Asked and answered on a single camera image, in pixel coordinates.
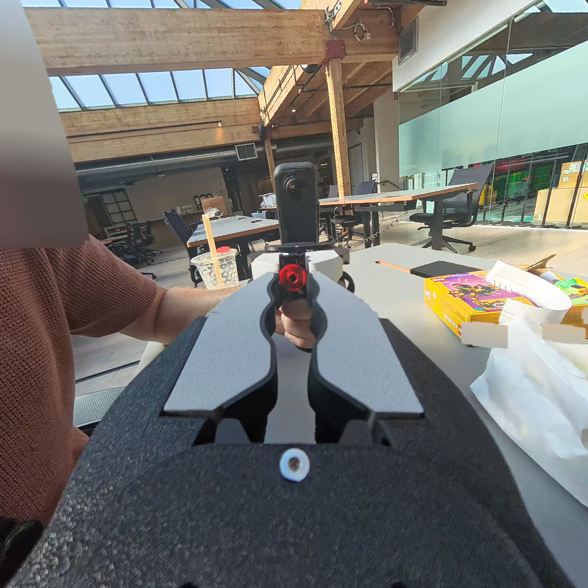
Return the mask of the yellow lego box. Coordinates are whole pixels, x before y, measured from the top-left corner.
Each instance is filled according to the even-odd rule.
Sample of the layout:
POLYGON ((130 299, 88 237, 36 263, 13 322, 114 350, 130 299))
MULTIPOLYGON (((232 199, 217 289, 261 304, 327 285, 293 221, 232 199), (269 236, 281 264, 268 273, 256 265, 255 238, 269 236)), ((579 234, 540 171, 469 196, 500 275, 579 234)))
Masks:
MULTIPOLYGON (((424 301, 431 310, 461 337, 462 325, 470 322, 498 324, 507 300, 526 305, 536 304, 518 292, 501 289, 486 280, 487 270, 450 276, 426 278, 424 301)), ((583 311, 587 308, 587 282, 579 277, 561 279, 551 271, 548 280, 571 300, 571 308, 562 319, 563 325, 587 330, 583 311)))

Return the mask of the crumpled white paper bag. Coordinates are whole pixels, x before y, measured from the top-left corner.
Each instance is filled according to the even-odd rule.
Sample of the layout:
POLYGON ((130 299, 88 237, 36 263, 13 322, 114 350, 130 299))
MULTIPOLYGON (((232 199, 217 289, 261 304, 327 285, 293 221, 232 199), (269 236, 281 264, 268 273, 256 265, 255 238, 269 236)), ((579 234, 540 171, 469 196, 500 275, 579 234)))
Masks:
POLYGON ((499 427, 587 505, 587 283, 558 279, 548 258, 496 261, 486 280, 517 293, 499 322, 467 323, 462 342, 490 348, 471 390, 499 427))

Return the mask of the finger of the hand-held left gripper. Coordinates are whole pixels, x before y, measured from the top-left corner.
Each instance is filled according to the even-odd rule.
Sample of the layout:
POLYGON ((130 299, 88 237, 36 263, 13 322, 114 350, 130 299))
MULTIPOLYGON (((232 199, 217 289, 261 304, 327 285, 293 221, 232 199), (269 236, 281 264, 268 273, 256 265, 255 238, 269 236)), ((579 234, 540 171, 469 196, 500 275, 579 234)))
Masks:
POLYGON ((279 274, 280 256, 280 253, 259 253, 256 256, 251 254, 252 279, 256 280, 266 273, 279 274))
POLYGON ((343 259, 337 252, 307 252, 307 272, 321 273, 340 283, 343 280, 343 259))

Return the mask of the patterned plastic drink cup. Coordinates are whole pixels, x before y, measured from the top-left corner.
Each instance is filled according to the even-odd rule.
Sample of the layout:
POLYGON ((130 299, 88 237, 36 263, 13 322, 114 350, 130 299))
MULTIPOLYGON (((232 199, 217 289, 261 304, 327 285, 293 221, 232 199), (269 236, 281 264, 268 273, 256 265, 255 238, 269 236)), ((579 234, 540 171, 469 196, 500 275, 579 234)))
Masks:
POLYGON ((197 270, 207 290, 236 286, 239 283, 236 257, 238 251, 225 246, 216 251, 199 254, 190 260, 191 269, 197 270))

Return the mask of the black lego bar coloured studs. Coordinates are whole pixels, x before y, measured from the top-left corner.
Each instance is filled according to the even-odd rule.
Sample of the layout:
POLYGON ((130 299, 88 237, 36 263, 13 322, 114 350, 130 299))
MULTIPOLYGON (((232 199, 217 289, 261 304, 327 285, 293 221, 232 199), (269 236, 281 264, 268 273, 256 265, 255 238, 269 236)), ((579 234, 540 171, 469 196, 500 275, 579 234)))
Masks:
POLYGON ((279 253, 278 279, 281 303, 306 301, 306 253, 279 253))

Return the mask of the grey mesh chair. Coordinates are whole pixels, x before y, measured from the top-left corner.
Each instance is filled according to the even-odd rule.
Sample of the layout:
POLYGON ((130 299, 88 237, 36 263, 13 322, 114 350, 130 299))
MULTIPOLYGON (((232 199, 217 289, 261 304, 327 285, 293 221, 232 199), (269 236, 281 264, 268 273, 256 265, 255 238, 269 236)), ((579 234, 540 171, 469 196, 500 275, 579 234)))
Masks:
POLYGON ((77 396, 73 406, 74 425, 82 429, 99 423, 124 390, 124 386, 113 387, 77 396))

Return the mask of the black desk inlay pad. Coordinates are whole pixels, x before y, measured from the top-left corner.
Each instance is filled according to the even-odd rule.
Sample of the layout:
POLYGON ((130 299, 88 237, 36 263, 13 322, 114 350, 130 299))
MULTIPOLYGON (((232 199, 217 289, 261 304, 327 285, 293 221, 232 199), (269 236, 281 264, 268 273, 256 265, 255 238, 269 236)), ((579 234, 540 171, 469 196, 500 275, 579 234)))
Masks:
POLYGON ((425 265, 411 268, 409 273, 411 275, 419 276, 425 279, 433 279, 437 277, 468 274, 480 270, 480 268, 465 266, 447 261, 434 261, 425 265))

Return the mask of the person's left hand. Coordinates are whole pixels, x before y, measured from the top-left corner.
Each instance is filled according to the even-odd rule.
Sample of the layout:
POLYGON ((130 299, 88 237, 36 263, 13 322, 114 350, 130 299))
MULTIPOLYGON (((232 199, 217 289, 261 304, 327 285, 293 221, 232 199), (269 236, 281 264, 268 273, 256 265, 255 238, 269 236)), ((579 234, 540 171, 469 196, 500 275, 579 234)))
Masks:
POLYGON ((283 335, 297 348, 312 350, 316 338, 311 332, 312 309, 305 300, 286 301, 276 310, 275 332, 283 335))

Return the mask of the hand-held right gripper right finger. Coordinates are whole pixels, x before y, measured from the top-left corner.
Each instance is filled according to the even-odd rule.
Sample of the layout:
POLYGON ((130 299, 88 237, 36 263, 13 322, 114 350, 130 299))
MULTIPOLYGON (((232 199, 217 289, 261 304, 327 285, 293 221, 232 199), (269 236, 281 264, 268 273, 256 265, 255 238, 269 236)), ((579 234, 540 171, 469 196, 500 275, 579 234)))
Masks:
POLYGON ((315 442, 335 444, 347 425, 419 420, 424 408, 378 314, 322 273, 307 279, 312 309, 307 396, 315 413, 315 442))

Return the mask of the grey desk orange edge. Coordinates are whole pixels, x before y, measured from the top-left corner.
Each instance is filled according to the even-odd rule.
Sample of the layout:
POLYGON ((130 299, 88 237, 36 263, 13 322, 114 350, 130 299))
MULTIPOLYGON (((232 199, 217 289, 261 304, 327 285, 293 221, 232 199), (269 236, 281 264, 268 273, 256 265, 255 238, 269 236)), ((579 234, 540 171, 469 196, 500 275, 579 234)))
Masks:
MULTIPOLYGON (((279 223, 274 219, 256 217, 225 217, 211 222, 212 235, 216 246, 230 246, 238 251, 236 262, 239 279, 251 278, 247 257, 251 253, 249 244, 257 240, 274 242, 280 239, 279 223)), ((200 224, 187 240, 187 253, 190 258, 197 255, 197 248, 208 247, 205 229, 200 224)), ((194 285, 202 281, 195 266, 190 261, 190 278, 194 285)))
POLYGON ((345 197, 344 201, 339 198, 325 198, 319 200, 321 208, 333 211, 336 208, 342 210, 350 208, 353 212, 362 214, 364 224, 364 242, 368 247, 376 246, 379 241, 380 229, 375 213, 379 210, 378 205, 383 204, 384 208, 390 208, 396 202, 433 202, 433 220, 430 228, 431 248, 434 251, 443 249, 443 205, 442 201, 453 198, 461 193, 467 195, 467 204, 472 204, 473 192, 479 186, 477 182, 463 183, 446 187, 421 188, 415 190, 397 190, 394 192, 377 193, 370 195, 352 195, 345 197))

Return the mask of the person's left forearm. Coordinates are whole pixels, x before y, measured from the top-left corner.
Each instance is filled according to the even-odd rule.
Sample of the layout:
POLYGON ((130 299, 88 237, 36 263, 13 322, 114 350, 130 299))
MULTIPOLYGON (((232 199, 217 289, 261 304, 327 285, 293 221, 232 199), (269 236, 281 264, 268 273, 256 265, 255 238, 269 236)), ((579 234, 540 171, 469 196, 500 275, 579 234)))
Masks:
POLYGON ((150 307, 120 330, 121 334, 140 341, 172 343, 196 319, 206 316, 213 308, 242 285, 222 289, 157 287, 157 294, 150 307))

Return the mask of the large cardboard box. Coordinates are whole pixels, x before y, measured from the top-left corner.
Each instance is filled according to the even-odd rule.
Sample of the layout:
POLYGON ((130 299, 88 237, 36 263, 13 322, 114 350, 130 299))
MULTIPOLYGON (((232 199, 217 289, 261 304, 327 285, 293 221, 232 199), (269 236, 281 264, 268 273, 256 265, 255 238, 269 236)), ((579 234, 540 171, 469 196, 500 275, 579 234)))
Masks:
POLYGON ((579 175, 582 176, 580 187, 587 187, 587 160, 584 161, 584 166, 581 168, 582 161, 568 162, 562 165, 560 170, 560 177, 558 188, 575 188, 578 182, 579 175))
POLYGON ((532 222, 566 225, 575 188, 548 188, 537 192, 532 222))

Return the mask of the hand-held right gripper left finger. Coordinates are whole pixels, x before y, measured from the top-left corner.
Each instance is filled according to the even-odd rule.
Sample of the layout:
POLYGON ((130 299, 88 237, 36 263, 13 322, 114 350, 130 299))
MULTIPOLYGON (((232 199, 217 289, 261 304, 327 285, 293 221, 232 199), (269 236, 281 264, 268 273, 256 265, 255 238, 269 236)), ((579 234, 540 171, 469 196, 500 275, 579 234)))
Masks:
POLYGON ((237 420, 263 443, 277 402, 275 332, 277 276, 265 273, 207 315, 166 400, 168 416, 237 420))

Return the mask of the wooden pillar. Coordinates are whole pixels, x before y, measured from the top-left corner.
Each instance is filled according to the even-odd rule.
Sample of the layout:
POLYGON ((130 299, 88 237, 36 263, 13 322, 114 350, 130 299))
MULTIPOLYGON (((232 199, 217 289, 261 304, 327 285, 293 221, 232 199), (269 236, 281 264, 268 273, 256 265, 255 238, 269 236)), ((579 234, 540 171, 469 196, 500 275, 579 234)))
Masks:
POLYGON ((342 58, 345 57, 344 41, 327 40, 324 60, 330 122, 334 142, 334 160, 339 200, 351 195, 350 166, 343 93, 342 58))

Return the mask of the wall air vent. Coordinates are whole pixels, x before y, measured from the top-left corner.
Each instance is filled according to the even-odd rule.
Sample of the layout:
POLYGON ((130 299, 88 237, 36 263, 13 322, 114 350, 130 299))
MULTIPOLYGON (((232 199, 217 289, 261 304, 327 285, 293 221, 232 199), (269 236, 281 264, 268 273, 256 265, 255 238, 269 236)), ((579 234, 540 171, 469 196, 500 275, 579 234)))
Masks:
POLYGON ((398 62, 400 65, 415 55, 418 50, 418 23, 419 19, 416 17, 399 33, 398 62))

